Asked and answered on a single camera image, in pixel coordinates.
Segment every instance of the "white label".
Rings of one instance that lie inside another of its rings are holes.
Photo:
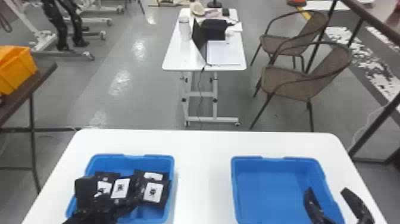
[[[159,203],[161,200],[161,194],[163,193],[163,188],[164,185],[159,183],[147,183],[143,199],[145,201]]]
[[[117,179],[112,189],[111,198],[125,198],[128,194],[129,182],[129,178]]]
[[[98,197],[102,194],[109,194],[112,186],[113,185],[111,183],[97,181],[97,193],[95,194],[95,197]]]
[[[163,180],[163,175],[162,175],[162,174],[159,174],[159,173],[146,172],[146,173],[143,175],[143,177],[146,178],[146,179],[151,179],[151,178],[153,178],[153,179],[155,179],[156,181],[162,181],[162,180]]]

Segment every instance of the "yellow bin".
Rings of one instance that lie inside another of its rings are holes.
[[[0,46],[0,92],[10,94],[38,70],[30,48]]]

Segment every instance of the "white cup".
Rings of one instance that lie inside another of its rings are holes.
[[[189,17],[181,16],[179,17],[179,32],[180,38],[183,41],[190,40],[190,24],[189,24]]]

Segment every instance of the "white table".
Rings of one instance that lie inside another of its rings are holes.
[[[236,155],[261,155],[316,158],[346,224],[356,224],[356,218],[340,195],[344,187],[365,202],[376,223],[387,224],[343,145],[328,133],[95,129],[75,134],[23,224],[65,221],[74,180],[84,174],[90,158],[98,153],[172,155],[174,200],[168,223],[237,223],[230,159]]]
[[[238,21],[238,12],[235,9],[229,9],[230,18]],[[179,12],[179,16],[190,17],[190,26],[193,26],[194,15],[189,8],[183,8]],[[231,66],[206,66],[205,72],[213,72],[212,76],[212,92],[192,92],[192,78],[196,71],[201,71],[205,65],[205,61],[198,51],[192,40],[183,41],[180,37],[179,21],[177,19],[174,32],[172,33],[171,41],[165,54],[162,69],[165,71],[179,71],[181,73],[182,82],[182,106],[185,115],[185,125],[190,125],[190,122],[225,122],[239,124],[237,117],[218,117],[218,71],[242,71],[246,70],[246,58],[243,50],[241,32],[230,32],[226,36],[226,41],[231,45],[237,46],[240,64]],[[189,116],[189,100],[190,97],[210,97],[213,99],[212,117],[196,117]]]

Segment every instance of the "laptop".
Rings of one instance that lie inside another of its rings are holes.
[[[239,66],[239,49],[228,41],[208,41],[199,23],[193,22],[192,40],[204,61],[210,66]]]

